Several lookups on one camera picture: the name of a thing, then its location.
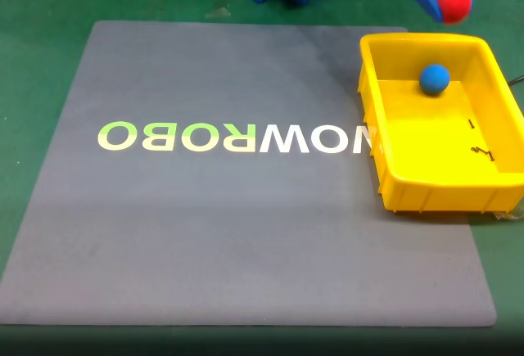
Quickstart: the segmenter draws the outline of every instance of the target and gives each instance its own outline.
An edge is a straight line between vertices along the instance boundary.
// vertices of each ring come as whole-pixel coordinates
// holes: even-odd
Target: green work surface
[[[524,74],[522,0],[474,0],[457,26],[431,21],[413,0],[311,0],[305,7],[251,0],[0,0],[0,272],[46,155],[90,30],[97,20],[163,20],[293,25],[385,25],[409,31],[451,31],[484,38],[508,79]],[[522,107],[524,84],[514,93]],[[456,351],[513,342],[524,331],[523,223],[471,218],[499,321],[487,329],[342,327],[0,327],[2,345],[126,344],[151,354],[262,354],[349,349],[380,351],[406,345]]]

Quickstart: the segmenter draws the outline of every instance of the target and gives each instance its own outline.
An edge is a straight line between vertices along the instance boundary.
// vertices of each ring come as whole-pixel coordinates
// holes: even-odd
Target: red ball
[[[459,23],[472,10],[472,0],[437,0],[444,23]]]

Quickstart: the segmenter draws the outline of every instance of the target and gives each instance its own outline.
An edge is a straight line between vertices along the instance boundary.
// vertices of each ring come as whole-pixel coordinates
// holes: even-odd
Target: yellow bin
[[[485,41],[457,34],[370,34],[359,92],[384,206],[509,212],[524,196],[524,118]],[[422,93],[430,64],[451,74]]]

